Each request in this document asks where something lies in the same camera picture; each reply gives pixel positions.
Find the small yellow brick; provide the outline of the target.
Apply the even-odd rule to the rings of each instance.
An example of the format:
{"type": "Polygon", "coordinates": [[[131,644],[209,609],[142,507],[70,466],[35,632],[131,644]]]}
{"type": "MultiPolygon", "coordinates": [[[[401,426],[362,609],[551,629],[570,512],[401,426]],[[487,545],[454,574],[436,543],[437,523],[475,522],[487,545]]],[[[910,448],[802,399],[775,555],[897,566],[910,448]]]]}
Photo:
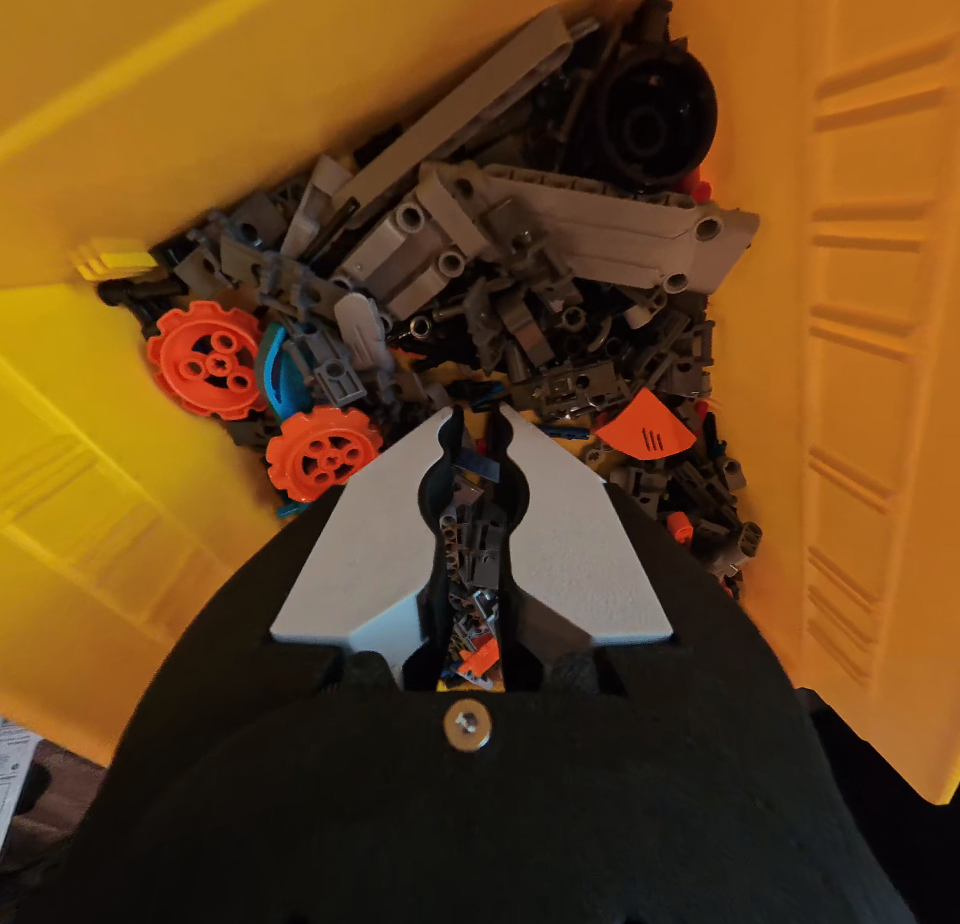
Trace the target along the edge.
{"type": "Polygon", "coordinates": [[[68,258],[91,283],[138,278],[160,266],[145,244],[124,237],[93,238],[69,251],[68,258]]]}

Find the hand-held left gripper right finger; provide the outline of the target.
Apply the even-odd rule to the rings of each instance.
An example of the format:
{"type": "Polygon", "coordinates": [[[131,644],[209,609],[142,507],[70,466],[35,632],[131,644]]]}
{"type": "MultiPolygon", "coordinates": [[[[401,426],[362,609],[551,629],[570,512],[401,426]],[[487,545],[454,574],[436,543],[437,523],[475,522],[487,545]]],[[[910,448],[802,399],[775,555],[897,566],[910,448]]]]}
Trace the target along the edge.
{"type": "Polygon", "coordinates": [[[602,479],[498,407],[507,690],[625,690],[613,652],[673,629],[602,479]]]}

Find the orange striped panel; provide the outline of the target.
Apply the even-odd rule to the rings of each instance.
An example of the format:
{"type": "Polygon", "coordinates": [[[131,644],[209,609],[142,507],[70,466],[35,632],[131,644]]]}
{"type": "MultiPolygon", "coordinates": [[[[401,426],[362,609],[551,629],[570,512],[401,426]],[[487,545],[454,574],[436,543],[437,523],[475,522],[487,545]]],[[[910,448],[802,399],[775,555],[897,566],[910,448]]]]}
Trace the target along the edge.
{"type": "Polygon", "coordinates": [[[641,461],[665,459],[695,444],[697,436],[651,390],[641,389],[614,419],[595,430],[614,450],[641,461]]]}

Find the printed instruction leaflet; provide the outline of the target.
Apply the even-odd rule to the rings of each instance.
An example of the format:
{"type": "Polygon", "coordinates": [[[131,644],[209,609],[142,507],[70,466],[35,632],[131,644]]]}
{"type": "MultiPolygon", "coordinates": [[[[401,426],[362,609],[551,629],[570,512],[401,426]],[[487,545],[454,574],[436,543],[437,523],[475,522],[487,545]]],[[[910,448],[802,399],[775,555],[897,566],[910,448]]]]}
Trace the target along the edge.
{"type": "Polygon", "coordinates": [[[1,845],[14,820],[34,754],[42,737],[16,722],[1,718],[1,845]]]}

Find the white long panel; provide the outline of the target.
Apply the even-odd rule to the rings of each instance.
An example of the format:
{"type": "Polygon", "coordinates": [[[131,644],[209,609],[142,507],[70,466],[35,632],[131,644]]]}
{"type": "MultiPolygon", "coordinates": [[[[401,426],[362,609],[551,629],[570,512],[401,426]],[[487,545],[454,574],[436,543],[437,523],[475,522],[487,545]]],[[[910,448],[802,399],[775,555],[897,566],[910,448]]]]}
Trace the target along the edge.
{"type": "Polygon", "coordinates": [[[476,217],[513,200],[577,278],[670,294],[713,294],[750,248],[761,218],[674,194],[627,196],[611,185],[501,164],[435,162],[476,217]]]}

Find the yellow plastic bin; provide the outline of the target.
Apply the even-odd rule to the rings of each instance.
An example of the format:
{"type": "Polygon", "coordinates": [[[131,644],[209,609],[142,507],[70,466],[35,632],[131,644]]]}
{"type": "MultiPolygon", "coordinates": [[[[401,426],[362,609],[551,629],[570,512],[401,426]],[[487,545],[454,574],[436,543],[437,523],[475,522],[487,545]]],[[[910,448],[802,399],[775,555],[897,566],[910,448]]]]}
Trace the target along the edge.
{"type": "MultiPolygon", "coordinates": [[[[763,529],[743,605],[923,797],[958,783],[958,0],[672,0],[757,212],[712,407],[763,529]]],[[[2,0],[2,716],[108,764],[188,621],[277,531],[72,257],[151,246],[441,98],[559,5],[2,0]]]]}

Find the small white curved panel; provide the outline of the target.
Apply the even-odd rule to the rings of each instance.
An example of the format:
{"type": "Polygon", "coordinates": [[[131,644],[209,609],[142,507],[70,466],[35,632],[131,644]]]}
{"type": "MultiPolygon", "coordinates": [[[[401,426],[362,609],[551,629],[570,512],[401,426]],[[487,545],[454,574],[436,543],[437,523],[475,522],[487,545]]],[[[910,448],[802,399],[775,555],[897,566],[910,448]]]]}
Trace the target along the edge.
{"type": "Polygon", "coordinates": [[[397,363],[386,341],[383,320],[374,300],[348,293],[334,306],[334,316],[354,370],[392,373],[397,363]]]}

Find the pile of building brick pieces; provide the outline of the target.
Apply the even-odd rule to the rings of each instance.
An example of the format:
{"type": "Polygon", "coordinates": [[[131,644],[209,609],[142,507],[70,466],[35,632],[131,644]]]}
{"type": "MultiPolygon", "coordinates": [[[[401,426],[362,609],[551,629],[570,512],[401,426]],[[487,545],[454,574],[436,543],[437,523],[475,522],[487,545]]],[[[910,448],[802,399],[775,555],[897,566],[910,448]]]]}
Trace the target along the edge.
{"type": "MultiPolygon", "coordinates": [[[[715,292],[670,294],[660,285],[644,290],[577,278],[546,232],[513,200],[478,217],[491,251],[474,258],[408,319],[398,320],[366,292],[332,281],[344,258],[435,162],[501,164],[591,179],[635,198],[674,193],[698,204],[714,202],[700,178],[703,161],[673,186],[647,189],[611,173],[598,146],[597,97],[618,58],[644,42],[669,42],[693,56],[686,39],[671,31],[672,9],[671,0],[638,0],[610,22],[564,19],[573,47],[555,71],[462,146],[422,161],[362,211],[354,200],[334,210],[332,198],[429,111],[378,134],[347,162],[321,156],[309,173],[258,191],[233,210],[211,211],[198,226],[149,251],[159,264],[152,272],[95,286],[102,303],[137,320],[155,382],[148,341],[171,309],[186,310],[195,301],[239,308],[256,317],[262,336],[271,322],[282,324],[285,349],[314,401],[306,413],[318,405],[361,410],[383,439],[376,459],[443,408],[453,408],[438,434],[442,457],[418,491],[436,548],[430,578],[417,597],[425,641],[404,663],[402,685],[422,675],[430,689],[506,689],[500,642],[506,536],[498,507],[501,404],[597,474],[608,495],[609,486],[618,487],[666,530],[669,513],[686,513],[695,528],[689,548],[704,565],[745,522],[738,514],[738,491],[745,486],[740,465],[718,440],[710,414],[714,321],[708,307],[715,292]],[[333,312],[352,292],[378,307],[396,364],[390,374],[354,370],[333,312]],[[641,461],[596,437],[595,430],[643,388],[696,434],[693,447],[641,461]]],[[[281,498],[282,519],[333,491],[338,502],[356,475],[312,502],[296,502],[268,474],[266,451],[282,430],[268,405],[240,421],[200,417],[215,420],[237,446],[258,454],[281,498]]]]}

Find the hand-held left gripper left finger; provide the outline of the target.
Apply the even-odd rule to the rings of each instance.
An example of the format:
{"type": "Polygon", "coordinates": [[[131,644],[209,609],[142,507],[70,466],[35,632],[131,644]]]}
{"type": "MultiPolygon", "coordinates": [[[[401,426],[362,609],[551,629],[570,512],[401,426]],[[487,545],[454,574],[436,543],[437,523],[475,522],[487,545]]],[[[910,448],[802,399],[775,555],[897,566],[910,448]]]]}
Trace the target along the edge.
{"type": "Polygon", "coordinates": [[[418,596],[436,548],[419,490],[452,416],[443,408],[343,487],[270,627],[276,641],[379,653],[402,685],[404,663],[426,640],[418,596]]]}

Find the light grey beam frame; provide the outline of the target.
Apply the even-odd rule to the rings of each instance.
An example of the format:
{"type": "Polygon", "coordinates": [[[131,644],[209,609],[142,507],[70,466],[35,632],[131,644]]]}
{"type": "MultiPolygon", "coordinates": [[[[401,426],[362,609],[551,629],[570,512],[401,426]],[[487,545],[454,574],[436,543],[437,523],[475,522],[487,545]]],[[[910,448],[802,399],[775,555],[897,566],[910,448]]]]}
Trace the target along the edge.
{"type": "Polygon", "coordinates": [[[405,320],[492,247],[478,223],[473,184],[458,188],[427,168],[343,259],[332,281],[366,292],[405,320]]]}

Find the grey long flat beam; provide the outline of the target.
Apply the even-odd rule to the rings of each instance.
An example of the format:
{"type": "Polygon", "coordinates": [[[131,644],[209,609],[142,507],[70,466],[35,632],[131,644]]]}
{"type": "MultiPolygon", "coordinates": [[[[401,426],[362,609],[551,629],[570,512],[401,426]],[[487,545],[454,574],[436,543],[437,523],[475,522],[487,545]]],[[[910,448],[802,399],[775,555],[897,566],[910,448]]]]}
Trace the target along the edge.
{"type": "Polygon", "coordinates": [[[422,161],[462,146],[555,71],[572,47],[560,9],[541,12],[348,181],[332,198],[334,210],[354,200],[362,211],[422,161]]]}

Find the blue curved piece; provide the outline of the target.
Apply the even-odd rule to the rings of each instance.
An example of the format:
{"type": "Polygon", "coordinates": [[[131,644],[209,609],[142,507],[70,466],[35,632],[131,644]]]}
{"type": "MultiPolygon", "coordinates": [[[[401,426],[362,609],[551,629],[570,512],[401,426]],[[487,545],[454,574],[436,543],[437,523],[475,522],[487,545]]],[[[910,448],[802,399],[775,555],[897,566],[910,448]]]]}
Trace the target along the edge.
{"type": "Polygon", "coordinates": [[[295,413],[310,410],[314,403],[304,376],[285,349],[287,338],[287,330],[282,324],[268,324],[254,362],[254,377],[260,396],[279,425],[295,413]]]}

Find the black wheel rim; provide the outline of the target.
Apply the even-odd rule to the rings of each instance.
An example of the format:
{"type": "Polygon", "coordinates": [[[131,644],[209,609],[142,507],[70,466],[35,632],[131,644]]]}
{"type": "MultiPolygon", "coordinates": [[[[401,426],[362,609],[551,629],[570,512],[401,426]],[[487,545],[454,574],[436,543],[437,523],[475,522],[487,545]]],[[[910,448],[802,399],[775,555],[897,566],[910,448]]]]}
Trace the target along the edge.
{"type": "Polygon", "coordinates": [[[696,169],[717,128],[714,84],[704,66],[669,42],[644,42],[603,77],[596,104],[599,150],[629,185],[664,189],[696,169]]]}

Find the light grey holed beam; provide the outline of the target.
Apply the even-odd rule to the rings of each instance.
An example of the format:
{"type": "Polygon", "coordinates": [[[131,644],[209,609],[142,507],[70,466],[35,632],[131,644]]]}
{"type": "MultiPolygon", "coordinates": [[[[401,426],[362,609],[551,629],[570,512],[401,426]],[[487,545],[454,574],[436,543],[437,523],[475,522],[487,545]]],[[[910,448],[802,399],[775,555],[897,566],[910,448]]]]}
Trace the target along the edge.
{"type": "Polygon", "coordinates": [[[762,529],[755,522],[744,522],[738,532],[707,559],[707,570],[718,578],[737,577],[744,565],[757,556],[762,536],[762,529]]]}

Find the orange gear wheel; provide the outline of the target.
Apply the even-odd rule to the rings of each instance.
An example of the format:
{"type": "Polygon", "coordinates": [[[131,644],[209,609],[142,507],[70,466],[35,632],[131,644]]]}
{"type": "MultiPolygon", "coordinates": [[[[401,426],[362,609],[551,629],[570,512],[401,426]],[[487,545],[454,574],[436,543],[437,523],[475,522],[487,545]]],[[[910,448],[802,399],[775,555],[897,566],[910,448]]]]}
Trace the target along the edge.
{"type": "Polygon", "coordinates": [[[165,313],[157,327],[147,347],[153,377],[184,409],[229,422],[267,409],[255,375],[262,336],[256,317],[195,301],[165,313]]]}
{"type": "Polygon", "coordinates": [[[289,498],[309,503],[345,484],[377,458],[382,446],[379,428],[361,410],[318,405],[295,413],[270,439],[268,474],[289,498]]]}

